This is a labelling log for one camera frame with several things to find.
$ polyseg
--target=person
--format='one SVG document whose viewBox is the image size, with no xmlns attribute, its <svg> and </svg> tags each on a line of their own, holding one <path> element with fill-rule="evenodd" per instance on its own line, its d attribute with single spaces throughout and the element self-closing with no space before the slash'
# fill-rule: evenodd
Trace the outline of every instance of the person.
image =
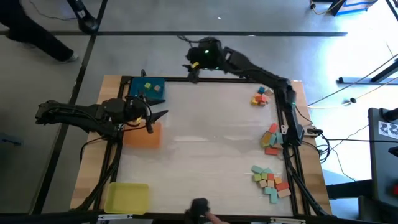
<svg viewBox="0 0 398 224">
<path fill-rule="evenodd" d="M 19 0 L 0 0 L 0 23 L 9 28 L 6 36 L 11 40 L 32 44 L 60 62 L 78 59 L 72 49 L 27 16 Z"/>
</svg>

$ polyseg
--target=person's leg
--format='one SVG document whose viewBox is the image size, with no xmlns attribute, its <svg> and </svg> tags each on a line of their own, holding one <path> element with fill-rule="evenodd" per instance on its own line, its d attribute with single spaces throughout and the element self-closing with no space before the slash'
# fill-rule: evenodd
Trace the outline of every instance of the person's leg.
<svg viewBox="0 0 398 224">
<path fill-rule="evenodd" d="M 77 58 L 73 50 L 29 18 L 18 0 L 0 2 L 0 22 L 10 28 L 7 35 L 10 39 L 33 44 L 61 62 Z"/>
</svg>

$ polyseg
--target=yellow tray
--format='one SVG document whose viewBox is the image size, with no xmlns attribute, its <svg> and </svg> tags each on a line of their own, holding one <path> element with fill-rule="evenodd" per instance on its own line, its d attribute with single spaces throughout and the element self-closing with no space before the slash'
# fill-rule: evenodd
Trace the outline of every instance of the yellow tray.
<svg viewBox="0 0 398 224">
<path fill-rule="evenodd" d="M 106 213 L 143 215 L 148 209 L 147 184 L 110 183 L 104 206 Z"/>
</svg>

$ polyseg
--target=wooden table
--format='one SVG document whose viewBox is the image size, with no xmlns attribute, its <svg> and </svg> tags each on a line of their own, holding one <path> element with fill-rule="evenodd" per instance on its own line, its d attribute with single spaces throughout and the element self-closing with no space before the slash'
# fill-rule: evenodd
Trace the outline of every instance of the wooden table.
<svg viewBox="0 0 398 224">
<path fill-rule="evenodd" d="M 98 103 L 101 103 L 102 101 L 109 98 L 117 97 L 120 80 L 121 76 L 119 75 L 106 75 L 104 77 L 103 85 L 101 87 L 101 91 L 98 97 Z M 307 108 L 307 101 L 305 99 L 303 84 L 301 81 L 294 80 L 292 82 L 292 85 L 294 90 L 297 92 L 296 105 L 301 113 L 309 119 L 310 115 Z M 308 125 L 308 121 L 303 119 L 301 116 L 298 116 L 298 121 L 304 126 Z M 98 134 L 90 133 L 88 136 L 88 141 L 98 137 Z M 304 141 L 316 145 L 313 138 L 305 137 Z M 100 177 L 105 148 L 106 142 L 104 141 L 86 146 L 75 190 L 73 192 L 70 208 L 76 208 L 77 206 L 79 206 L 97 184 Z M 326 212 L 331 214 L 329 198 L 326 191 L 325 181 L 323 179 L 323 173 L 319 161 L 318 152 L 311 146 L 303 144 L 302 146 L 300 146 L 300 155 L 307 188 L 309 189 L 313 197 L 317 200 L 317 202 L 322 206 L 322 208 Z M 104 200 L 106 198 L 104 192 L 106 192 L 107 186 L 108 185 L 105 186 L 103 196 L 101 198 L 101 208 L 103 208 Z M 295 189 L 298 203 L 298 211 L 299 213 L 303 213 L 300 190 L 296 185 Z"/>
</svg>

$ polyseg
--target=gray floor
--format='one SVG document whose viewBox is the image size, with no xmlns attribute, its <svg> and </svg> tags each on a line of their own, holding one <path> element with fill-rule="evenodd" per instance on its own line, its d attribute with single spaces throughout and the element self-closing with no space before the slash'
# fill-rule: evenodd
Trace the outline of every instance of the gray floor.
<svg viewBox="0 0 398 224">
<path fill-rule="evenodd" d="M 28 0 L 22 0 L 27 13 L 49 30 L 77 31 L 76 21 L 44 18 Z M 39 10 L 62 18 L 73 14 L 65 1 L 34 0 Z M 91 13 L 98 14 L 101 1 L 86 0 Z M 318 11 L 328 5 L 318 5 Z M 224 45 L 246 54 L 254 63 L 281 76 L 303 80 L 308 102 L 313 102 L 342 88 L 340 76 L 362 77 L 393 54 L 397 34 L 388 27 L 396 20 L 384 1 L 363 14 L 333 17 L 316 16 L 306 0 L 271 1 L 188 1 L 173 2 L 128 0 L 108 1 L 102 31 L 264 31 L 264 32 L 348 32 L 346 37 L 219 37 Z M 88 36 L 59 37 L 84 56 Z M 0 131 L 24 140 L 21 147 L 0 144 L 0 213 L 28 212 L 39 189 L 39 182 L 49 158 L 57 125 L 38 126 L 34 115 L 39 103 L 49 99 L 66 102 L 72 92 L 80 63 L 60 64 L 38 50 L 26 49 L 0 36 Z M 143 68 L 149 76 L 180 76 L 187 73 L 180 66 L 189 46 L 172 36 L 100 36 L 97 37 L 78 97 L 78 104 L 96 102 L 103 75 L 138 75 Z M 228 77 L 217 72 L 203 72 L 204 77 Z M 319 105 L 337 105 L 376 86 L 353 86 Z M 367 123 L 369 107 L 395 108 L 388 95 L 397 94 L 394 86 L 385 86 L 344 108 L 311 110 L 315 125 L 328 138 L 345 138 Z M 368 138 L 367 129 L 353 138 Z M 80 146 L 86 134 L 70 128 L 46 201 L 44 212 L 68 209 L 79 169 Z M 357 179 L 370 178 L 369 146 L 344 142 L 336 148 L 344 172 Z M 353 157 L 362 163 L 352 163 Z M 335 154 L 323 164 L 327 184 L 348 182 Z M 331 201 L 335 215 L 356 218 L 355 199 Z"/>
</svg>

